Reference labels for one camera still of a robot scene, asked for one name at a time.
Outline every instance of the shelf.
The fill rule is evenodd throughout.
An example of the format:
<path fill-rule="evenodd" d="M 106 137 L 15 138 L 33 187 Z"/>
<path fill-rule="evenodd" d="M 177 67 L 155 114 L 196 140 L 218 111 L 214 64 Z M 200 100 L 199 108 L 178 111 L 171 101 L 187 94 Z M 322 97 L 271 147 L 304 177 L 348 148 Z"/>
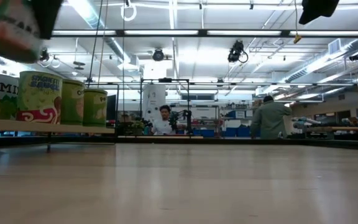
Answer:
<path fill-rule="evenodd" d="M 358 127 L 314 127 L 314 128 L 306 129 L 306 132 L 330 132 L 330 131 L 358 131 Z"/>
<path fill-rule="evenodd" d="M 79 125 L 33 123 L 0 119 L 0 131 L 37 131 L 54 133 L 98 133 L 114 134 L 115 129 L 84 127 Z"/>

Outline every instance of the wooden floor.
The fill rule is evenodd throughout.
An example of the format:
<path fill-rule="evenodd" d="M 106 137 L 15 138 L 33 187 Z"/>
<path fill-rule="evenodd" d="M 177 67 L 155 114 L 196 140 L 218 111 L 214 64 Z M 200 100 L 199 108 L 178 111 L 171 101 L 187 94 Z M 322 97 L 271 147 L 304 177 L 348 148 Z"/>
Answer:
<path fill-rule="evenodd" d="M 54 145 L 0 151 L 0 224 L 356 224 L 358 151 Z"/>

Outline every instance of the ceiling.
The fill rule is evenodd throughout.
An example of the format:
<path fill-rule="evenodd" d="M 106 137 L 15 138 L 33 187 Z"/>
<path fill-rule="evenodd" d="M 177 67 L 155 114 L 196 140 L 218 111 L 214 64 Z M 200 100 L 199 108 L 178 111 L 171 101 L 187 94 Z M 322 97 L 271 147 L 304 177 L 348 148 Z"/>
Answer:
<path fill-rule="evenodd" d="M 89 1 L 97 13 L 101 8 L 100 15 L 108 29 L 296 29 L 296 11 L 283 10 L 283 7 L 293 7 L 294 0 L 202 0 L 203 9 L 199 9 L 200 0 L 178 0 L 177 10 L 174 10 L 174 0 L 131 0 L 137 11 L 131 21 L 124 21 L 121 17 L 123 1 Z M 173 1 L 173 16 L 170 16 L 170 1 Z M 249 10 L 251 2 L 254 10 Z M 297 3 L 300 16 L 301 0 Z M 126 17 L 130 17 L 132 12 L 132 9 L 126 9 Z M 86 30 L 90 27 L 70 1 L 66 1 L 55 29 Z M 298 29 L 358 30 L 358 1 L 341 0 L 332 17 L 320 17 L 306 26 L 298 24 Z M 139 58 L 141 67 L 165 67 L 170 78 L 189 78 L 197 82 L 216 82 L 218 78 L 224 78 L 225 82 L 276 82 L 275 77 L 285 75 L 326 51 L 328 44 L 335 39 L 301 39 L 297 44 L 288 38 L 176 37 L 173 41 L 171 37 L 118 37 L 115 40 L 126 54 Z M 243 41 L 249 54 L 249 61 L 241 66 L 227 61 L 229 49 L 236 40 Z M 143 68 L 134 72 L 119 69 L 121 62 L 102 38 L 78 38 L 76 48 L 75 38 L 56 37 L 45 41 L 45 46 L 61 61 L 58 68 L 48 68 L 68 78 L 84 80 L 92 74 L 93 80 L 97 81 L 100 76 L 101 82 L 138 82 L 143 72 Z M 169 60 L 162 63 L 151 60 L 150 53 L 156 48 L 163 49 Z M 173 49 L 178 73 L 173 69 Z M 74 61 L 85 63 L 84 70 L 75 70 Z M 343 70 L 344 60 L 337 60 L 314 72 L 330 76 Z M 216 89 L 216 85 L 194 88 Z M 239 86 L 236 91 L 256 88 Z"/>

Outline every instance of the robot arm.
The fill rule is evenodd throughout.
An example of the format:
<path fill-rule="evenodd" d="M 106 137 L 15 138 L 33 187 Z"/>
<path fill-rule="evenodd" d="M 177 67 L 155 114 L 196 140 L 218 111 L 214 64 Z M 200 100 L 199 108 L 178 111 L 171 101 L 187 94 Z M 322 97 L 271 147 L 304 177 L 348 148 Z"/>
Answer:
<path fill-rule="evenodd" d="M 172 127 L 172 130 L 177 131 L 178 130 L 178 120 L 179 118 L 186 119 L 187 125 L 186 130 L 188 134 L 193 134 L 193 129 L 191 128 L 191 111 L 189 110 L 183 110 L 180 112 L 171 112 L 171 115 L 169 117 L 169 124 Z"/>

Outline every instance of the ceiling beam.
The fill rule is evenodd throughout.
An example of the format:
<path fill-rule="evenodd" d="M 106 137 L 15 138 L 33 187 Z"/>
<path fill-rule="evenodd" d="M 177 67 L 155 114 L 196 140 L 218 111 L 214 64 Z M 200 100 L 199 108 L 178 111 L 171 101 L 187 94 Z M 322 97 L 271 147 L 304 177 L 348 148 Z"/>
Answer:
<path fill-rule="evenodd" d="M 131 29 L 131 30 L 54 30 L 52 37 L 260 37 L 295 38 L 285 29 Z M 300 30 L 302 38 L 358 38 L 358 30 Z"/>

